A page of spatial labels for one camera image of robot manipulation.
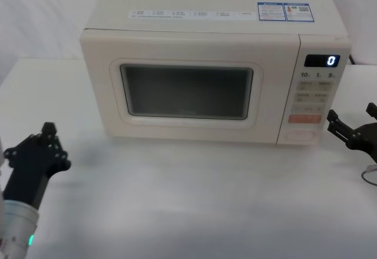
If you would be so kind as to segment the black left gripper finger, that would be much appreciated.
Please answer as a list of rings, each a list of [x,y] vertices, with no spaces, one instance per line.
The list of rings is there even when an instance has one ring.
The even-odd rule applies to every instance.
[[[45,122],[41,132],[26,137],[18,145],[7,148],[3,156],[9,161],[10,165],[26,164],[35,162],[43,164],[51,158],[51,123]]]
[[[64,151],[57,129],[53,122],[48,123],[48,145],[53,151],[54,160],[49,166],[48,171],[67,171],[71,167],[71,161],[68,159],[68,153]]]

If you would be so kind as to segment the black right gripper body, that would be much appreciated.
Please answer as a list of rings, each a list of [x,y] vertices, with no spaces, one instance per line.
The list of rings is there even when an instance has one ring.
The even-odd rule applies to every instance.
[[[349,149],[363,151],[376,162],[376,123],[353,130],[349,137]]]

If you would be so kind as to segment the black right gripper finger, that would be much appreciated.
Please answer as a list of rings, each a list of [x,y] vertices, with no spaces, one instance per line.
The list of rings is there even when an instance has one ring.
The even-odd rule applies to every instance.
[[[329,110],[327,121],[329,122],[328,131],[343,141],[350,150],[355,150],[357,147],[355,130],[342,122],[333,109]]]
[[[366,113],[375,120],[377,120],[377,105],[373,102],[370,102],[366,107]]]

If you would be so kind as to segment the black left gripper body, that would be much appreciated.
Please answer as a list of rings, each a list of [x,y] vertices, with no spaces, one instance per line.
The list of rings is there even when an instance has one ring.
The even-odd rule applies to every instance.
[[[4,199],[39,209],[51,171],[56,168],[54,150],[49,146],[13,147],[5,150],[4,157],[12,168],[4,189]]]

